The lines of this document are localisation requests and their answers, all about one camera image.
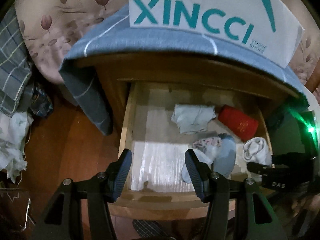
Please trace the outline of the light blue floral sock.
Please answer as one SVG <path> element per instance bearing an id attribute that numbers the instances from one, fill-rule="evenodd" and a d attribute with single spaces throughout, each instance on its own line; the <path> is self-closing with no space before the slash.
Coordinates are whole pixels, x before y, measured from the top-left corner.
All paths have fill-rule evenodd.
<path id="1" fill-rule="evenodd" d="M 212 171 L 230 177 L 236 159 L 236 143 L 231 135 L 217 132 L 199 134 L 188 149 L 193 150 L 198 160 Z"/>

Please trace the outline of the white socks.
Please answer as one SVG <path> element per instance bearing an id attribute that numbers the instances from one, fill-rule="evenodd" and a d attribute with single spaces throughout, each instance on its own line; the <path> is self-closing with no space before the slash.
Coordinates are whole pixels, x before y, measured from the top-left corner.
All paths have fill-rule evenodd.
<path id="1" fill-rule="evenodd" d="M 261 137 L 255 137 L 245 142 L 242 158 L 245 162 L 271 166 L 272 156 L 267 141 Z"/>

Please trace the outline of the wooden drawer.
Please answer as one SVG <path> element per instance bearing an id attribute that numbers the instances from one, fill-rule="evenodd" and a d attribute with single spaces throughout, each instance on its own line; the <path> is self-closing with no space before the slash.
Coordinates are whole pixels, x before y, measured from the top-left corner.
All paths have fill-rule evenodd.
<path id="1" fill-rule="evenodd" d="M 269 139 L 253 96 L 231 90 L 183 84 L 138 82 L 132 85 L 120 138 L 121 150 L 132 151 L 132 165 L 118 200 L 109 206 L 114 216 L 141 220 L 183 220 L 205 217 L 208 206 L 181 178 L 185 152 L 195 140 L 231 130 L 219 120 L 206 132 L 181 134 L 171 116 L 176 104 L 235 107 L 259 122 L 257 137 Z"/>

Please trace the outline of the light grey folded garment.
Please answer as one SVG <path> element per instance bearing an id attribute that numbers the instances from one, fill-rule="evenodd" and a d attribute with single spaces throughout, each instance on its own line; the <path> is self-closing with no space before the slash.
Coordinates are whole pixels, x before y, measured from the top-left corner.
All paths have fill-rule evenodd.
<path id="1" fill-rule="evenodd" d="M 195 134 L 208 131 L 209 122 L 215 118 L 215 106 L 177 104 L 171 121 L 181 134 Z"/>

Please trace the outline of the red cylindrical container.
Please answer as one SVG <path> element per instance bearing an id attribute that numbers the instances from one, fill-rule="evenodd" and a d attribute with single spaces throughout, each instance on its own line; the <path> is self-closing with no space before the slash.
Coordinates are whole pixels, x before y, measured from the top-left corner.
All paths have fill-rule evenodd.
<path id="1" fill-rule="evenodd" d="M 218 120 L 242 141 L 252 139 L 259 126 L 258 120 L 229 105 L 224 105 L 221 108 Z"/>

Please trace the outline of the checked slipper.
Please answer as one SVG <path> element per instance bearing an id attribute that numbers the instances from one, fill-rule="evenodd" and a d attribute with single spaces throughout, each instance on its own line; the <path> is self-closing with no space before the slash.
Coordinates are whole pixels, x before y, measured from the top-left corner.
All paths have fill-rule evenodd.
<path id="1" fill-rule="evenodd" d="M 132 225 L 142 239 L 175 239 L 156 221 L 134 219 Z"/>

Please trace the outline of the brown wooden nightstand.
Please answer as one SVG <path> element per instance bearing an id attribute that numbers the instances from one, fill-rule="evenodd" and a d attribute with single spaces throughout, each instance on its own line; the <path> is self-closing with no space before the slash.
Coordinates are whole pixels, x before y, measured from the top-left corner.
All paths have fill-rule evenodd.
<path id="1" fill-rule="evenodd" d="M 173 52 L 100 54 L 78 59 L 76 66 L 93 67 L 97 71 L 113 110 L 117 133 L 123 126 L 129 85 L 136 81 L 235 90 L 272 101 L 270 109 L 286 99 L 299 97 L 296 89 L 262 70 L 210 55 Z"/>

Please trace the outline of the dark blue snack bag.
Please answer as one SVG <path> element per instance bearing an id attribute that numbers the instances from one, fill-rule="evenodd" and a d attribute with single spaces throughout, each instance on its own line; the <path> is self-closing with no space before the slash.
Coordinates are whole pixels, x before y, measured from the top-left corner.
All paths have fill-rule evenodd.
<path id="1" fill-rule="evenodd" d="M 34 87 L 29 112 L 34 116 L 47 117 L 53 111 L 53 102 L 41 87 Z"/>

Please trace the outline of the white crumpled plastic sheet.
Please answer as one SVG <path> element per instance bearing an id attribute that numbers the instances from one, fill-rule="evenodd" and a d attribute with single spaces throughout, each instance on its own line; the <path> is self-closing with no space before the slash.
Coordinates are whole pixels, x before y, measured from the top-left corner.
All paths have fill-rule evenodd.
<path id="1" fill-rule="evenodd" d="M 24 147 L 33 118 L 27 112 L 16 112 L 12 117 L 1 113 L 1 171 L 13 183 L 21 171 L 27 169 Z"/>

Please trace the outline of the blue checked cloth cover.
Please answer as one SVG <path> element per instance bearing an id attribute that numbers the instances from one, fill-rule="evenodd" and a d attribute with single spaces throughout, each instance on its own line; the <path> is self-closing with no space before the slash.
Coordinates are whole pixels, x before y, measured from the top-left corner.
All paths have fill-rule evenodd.
<path id="1" fill-rule="evenodd" d="M 121 129 L 127 84 L 181 83 L 224 88 L 276 102 L 272 118 L 286 107 L 307 109 L 303 85 L 290 67 L 231 42 L 204 34 L 132 28 L 122 7 L 81 38 L 59 70 L 66 87 L 103 135 Z"/>

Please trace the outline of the grey plaid fabric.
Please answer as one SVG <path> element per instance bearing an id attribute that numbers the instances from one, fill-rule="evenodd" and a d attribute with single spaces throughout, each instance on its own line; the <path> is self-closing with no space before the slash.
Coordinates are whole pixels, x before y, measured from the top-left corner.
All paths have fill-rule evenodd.
<path id="1" fill-rule="evenodd" d="M 9 117 L 17 111 L 21 96 L 31 77 L 29 52 L 11 6 L 1 21 L 1 112 Z"/>

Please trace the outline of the white XINCCI shoe box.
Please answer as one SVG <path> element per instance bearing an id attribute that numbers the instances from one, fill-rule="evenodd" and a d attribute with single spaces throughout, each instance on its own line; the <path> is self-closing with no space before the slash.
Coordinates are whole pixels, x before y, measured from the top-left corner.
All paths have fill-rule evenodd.
<path id="1" fill-rule="evenodd" d="M 216 37 L 286 67 L 304 29 L 281 0 L 129 0 L 130 25 Z"/>

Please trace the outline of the leaf pattern curtain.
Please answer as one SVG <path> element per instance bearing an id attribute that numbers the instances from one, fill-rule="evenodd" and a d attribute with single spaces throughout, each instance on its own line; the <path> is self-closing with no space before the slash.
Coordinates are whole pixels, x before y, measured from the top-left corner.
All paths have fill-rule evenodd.
<path id="1" fill-rule="evenodd" d="M 282 0 L 305 29 L 290 66 L 304 86 L 319 94 L 319 26 L 302 0 Z M 75 42 L 128 0 L 16 0 L 17 20 L 36 67 L 62 84 L 59 66 Z"/>

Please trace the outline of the brown bag with metal frame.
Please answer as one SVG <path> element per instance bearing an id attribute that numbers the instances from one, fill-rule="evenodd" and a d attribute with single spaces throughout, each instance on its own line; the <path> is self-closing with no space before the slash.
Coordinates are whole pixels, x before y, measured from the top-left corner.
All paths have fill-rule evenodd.
<path id="1" fill-rule="evenodd" d="M 1 200 L 4 200 L 5 207 L 13 220 L 14 232 L 24 232 L 30 225 L 36 225 L 30 214 L 32 201 L 29 191 L 1 187 Z"/>

